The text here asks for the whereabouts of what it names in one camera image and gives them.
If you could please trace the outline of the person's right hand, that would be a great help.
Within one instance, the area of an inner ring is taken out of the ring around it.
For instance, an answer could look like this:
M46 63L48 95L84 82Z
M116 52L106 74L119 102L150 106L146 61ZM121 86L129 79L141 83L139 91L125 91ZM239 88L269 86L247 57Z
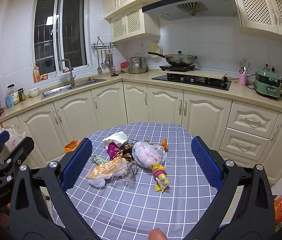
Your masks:
M148 240L168 240L168 239L162 230L152 229L149 233Z

